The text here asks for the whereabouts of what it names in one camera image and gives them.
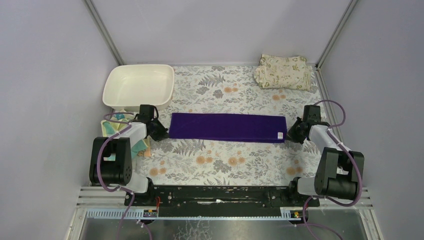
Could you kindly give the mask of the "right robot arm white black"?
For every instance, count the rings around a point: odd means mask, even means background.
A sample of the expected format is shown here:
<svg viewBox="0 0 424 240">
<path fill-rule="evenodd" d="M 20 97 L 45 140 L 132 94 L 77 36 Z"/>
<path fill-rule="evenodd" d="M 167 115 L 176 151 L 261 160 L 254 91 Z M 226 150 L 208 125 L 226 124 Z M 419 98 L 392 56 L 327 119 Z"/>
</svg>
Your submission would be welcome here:
<svg viewBox="0 0 424 240">
<path fill-rule="evenodd" d="M 334 135 L 331 126 L 321 118 L 320 106 L 305 105 L 303 116 L 288 130 L 286 140 L 296 144 L 313 142 L 321 154 L 315 176 L 296 177 L 289 183 L 292 194 L 358 200 L 365 157 Z"/>
</svg>

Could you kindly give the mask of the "purple towel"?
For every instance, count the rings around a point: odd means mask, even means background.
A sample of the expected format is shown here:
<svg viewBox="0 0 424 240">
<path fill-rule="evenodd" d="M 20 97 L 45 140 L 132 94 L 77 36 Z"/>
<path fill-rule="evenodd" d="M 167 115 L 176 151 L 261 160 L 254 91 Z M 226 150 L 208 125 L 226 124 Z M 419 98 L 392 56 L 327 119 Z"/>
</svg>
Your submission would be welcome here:
<svg viewBox="0 0 424 240">
<path fill-rule="evenodd" d="M 246 143 L 283 143 L 288 133 L 284 116 L 235 113 L 173 113 L 171 139 Z"/>
</svg>

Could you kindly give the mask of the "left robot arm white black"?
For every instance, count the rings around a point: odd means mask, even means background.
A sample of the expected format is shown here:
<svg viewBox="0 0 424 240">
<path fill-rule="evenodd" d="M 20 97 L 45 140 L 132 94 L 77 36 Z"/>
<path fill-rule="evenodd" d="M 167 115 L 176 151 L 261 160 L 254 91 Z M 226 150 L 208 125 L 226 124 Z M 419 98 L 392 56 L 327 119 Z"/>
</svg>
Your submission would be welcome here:
<svg viewBox="0 0 424 240">
<path fill-rule="evenodd" d="M 138 113 L 108 113 L 101 125 L 111 130 L 93 140 L 90 182 L 108 192 L 147 193 L 149 180 L 133 172 L 133 158 L 149 149 L 149 140 L 158 142 L 169 137 L 168 129 L 159 121 L 158 108 L 142 104 Z"/>
</svg>

